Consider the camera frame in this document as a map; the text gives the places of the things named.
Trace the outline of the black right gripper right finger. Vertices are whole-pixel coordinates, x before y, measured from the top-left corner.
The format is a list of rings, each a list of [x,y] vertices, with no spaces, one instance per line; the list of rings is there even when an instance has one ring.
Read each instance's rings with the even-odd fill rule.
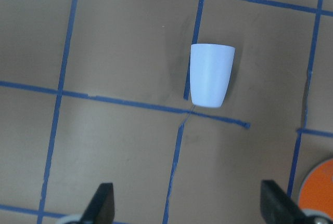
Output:
[[[306,215],[273,180],[262,180],[260,212],[265,223],[306,223]]]

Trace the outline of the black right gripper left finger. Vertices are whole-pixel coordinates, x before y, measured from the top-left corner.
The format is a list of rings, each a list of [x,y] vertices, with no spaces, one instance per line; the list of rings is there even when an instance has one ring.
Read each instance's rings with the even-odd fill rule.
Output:
[[[109,223],[115,217],[113,183],[101,183],[81,217],[81,223]]]

